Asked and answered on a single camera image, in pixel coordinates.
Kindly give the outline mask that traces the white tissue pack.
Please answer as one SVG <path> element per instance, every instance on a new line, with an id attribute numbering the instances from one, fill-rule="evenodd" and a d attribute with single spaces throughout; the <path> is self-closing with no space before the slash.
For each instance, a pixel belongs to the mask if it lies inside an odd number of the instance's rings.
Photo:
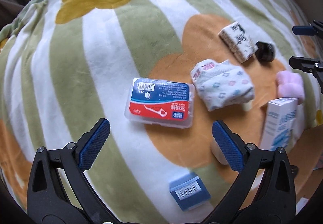
<path id="1" fill-rule="evenodd" d="M 255 43 L 239 22 L 222 28 L 218 35 L 240 63 L 246 62 L 256 52 Z"/>

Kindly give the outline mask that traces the dental floss pick box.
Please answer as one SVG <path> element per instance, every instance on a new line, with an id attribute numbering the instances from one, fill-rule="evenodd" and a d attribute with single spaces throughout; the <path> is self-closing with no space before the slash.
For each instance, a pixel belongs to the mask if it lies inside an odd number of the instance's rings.
<path id="1" fill-rule="evenodd" d="M 195 86 L 191 83 L 135 78 L 125 117 L 143 124 L 187 129 L 193 124 Z"/>

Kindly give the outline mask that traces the pink fluffy item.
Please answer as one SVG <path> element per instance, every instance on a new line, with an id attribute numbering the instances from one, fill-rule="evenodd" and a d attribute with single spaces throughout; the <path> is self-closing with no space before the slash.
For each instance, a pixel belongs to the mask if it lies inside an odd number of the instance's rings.
<path id="1" fill-rule="evenodd" d="M 276 74 L 277 96 L 278 98 L 295 98 L 298 105 L 304 103 L 305 92 L 301 75 L 291 71 L 279 71 Z"/>

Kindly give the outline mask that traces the small black box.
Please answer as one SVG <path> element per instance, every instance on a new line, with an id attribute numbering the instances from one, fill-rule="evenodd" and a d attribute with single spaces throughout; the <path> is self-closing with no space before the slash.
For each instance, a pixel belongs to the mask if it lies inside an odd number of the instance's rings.
<path id="1" fill-rule="evenodd" d="M 259 62 L 272 62 L 275 58 L 275 48 L 270 43 L 258 41 L 256 42 L 257 50 L 256 58 Z"/>

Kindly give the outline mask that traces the open cardboard box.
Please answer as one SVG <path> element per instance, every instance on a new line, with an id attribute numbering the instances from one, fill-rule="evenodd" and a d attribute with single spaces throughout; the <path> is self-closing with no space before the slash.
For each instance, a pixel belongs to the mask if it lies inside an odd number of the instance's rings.
<path id="1" fill-rule="evenodd" d="M 322 125 L 304 131 L 295 146 L 296 165 L 299 173 L 295 178 L 297 202 L 310 199 L 322 180 L 322 168 L 316 165 L 322 155 Z"/>

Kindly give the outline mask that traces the white blue medicine box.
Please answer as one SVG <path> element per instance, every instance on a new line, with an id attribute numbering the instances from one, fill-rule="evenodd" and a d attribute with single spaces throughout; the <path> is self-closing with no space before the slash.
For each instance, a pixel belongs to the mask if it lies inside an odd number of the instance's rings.
<path id="1" fill-rule="evenodd" d="M 297 98 L 278 98 L 267 103 L 267 112 L 259 148 L 274 151 L 286 148 L 297 113 Z"/>

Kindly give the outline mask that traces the small blue white box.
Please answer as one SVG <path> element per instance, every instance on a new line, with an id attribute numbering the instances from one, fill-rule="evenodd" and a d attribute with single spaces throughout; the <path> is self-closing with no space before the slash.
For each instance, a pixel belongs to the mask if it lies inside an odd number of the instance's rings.
<path id="1" fill-rule="evenodd" d="M 194 209 L 211 198 L 201 178 L 194 172 L 171 182 L 169 191 L 182 211 Z"/>

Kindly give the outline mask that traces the folded white patterned cloth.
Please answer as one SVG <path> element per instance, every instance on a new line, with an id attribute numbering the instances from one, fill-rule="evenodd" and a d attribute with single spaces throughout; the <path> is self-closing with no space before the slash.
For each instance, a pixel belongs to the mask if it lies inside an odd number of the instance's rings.
<path id="1" fill-rule="evenodd" d="M 221 63 L 203 60 L 192 69 L 191 79 L 210 112 L 234 104 L 247 104 L 255 98 L 250 76 L 229 60 Z"/>

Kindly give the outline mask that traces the striped floral blanket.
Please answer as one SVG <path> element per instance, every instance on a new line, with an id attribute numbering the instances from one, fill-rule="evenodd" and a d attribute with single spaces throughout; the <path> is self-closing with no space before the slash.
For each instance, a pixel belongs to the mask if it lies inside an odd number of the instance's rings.
<path id="1" fill-rule="evenodd" d="M 9 192 L 26 210 L 37 148 L 62 148 L 104 117 L 111 133 L 85 177 L 106 206 L 125 222 L 202 221 L 236 177 L 211 153 L 213 122 L 223 120 L 248 142 L 260 140 L 262 107 L 277 97 L 276 74 L 292 56 L 322 57 L 316 38 L 292 33 L 306 21 L 293 0 L 30 1 L 1 30 L 1 170 Z M 188 129 L 125 117 L 137 77 L 190 83 L 203 60 L 238 65 L 218 37 L 233 22 L 276 50 L 272 63 L 242 64 L 255 86 L 250 105 L 210 112 L 196 97 Z M 211 198 L 182 211 L 169 184 L 191 172 Z"/>

